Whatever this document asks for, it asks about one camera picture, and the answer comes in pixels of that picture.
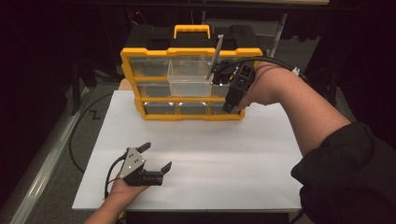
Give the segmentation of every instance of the storage organizer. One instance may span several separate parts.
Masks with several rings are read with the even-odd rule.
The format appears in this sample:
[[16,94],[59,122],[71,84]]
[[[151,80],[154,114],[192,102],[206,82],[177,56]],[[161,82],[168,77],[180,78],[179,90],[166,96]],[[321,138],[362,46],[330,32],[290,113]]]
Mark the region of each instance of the storage organizer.
[[206,80],[219,35],[219,59],[262,56],[253,29],[246,25],[215,28],[176,25],[133,28],[121,51],[122,70],[134,91],[143,119],[242,119],[245,110],[222,112],[228,85]]

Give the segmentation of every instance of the yellow handle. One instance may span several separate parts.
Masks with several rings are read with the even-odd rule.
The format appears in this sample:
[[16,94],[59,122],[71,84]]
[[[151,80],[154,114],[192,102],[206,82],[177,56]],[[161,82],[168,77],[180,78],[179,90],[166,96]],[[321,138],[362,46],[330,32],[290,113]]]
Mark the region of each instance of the yellow handle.
[[207,32],[207,38],[210,39],[209,25],[176,25],[174,39],[178,32]]

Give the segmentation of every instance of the black shirt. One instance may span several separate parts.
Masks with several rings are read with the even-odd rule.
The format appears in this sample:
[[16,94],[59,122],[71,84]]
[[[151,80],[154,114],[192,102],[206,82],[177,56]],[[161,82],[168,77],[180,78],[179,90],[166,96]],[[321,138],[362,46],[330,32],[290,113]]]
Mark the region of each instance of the black shirt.
[[291,175],[315,223],[396,223],[396,150],[362,123],[330,134]]

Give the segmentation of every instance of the dark background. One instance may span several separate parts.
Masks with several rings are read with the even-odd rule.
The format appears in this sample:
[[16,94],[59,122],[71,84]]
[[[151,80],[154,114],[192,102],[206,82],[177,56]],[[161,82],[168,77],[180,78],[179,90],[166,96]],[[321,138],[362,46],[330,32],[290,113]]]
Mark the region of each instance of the dark background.
[[[336,80],[357,120],[395,147],[394,3],[344,0],[332,1],[332,5],[364,10],[335,14],[294,11],[282,38],[297,35],[304,41],[320,36],[306,69],[316,90],[329,97],[329,83]],[[207,15],[231,17],[234,13],[208,11]],[[275,16],[242,14],[238,18]],[[199,21],[200,12],[194,12],[193,19]],[[73,64],[89,60],[116,72],[132,23],[191,23],[191,12],[66,7],[27,0],[0,3],[0,170],[4,180],[0,207],[64,112],[64,92],[71,83]],[[88,68],[82,76],[93,76],[92,65],[82,65]]]

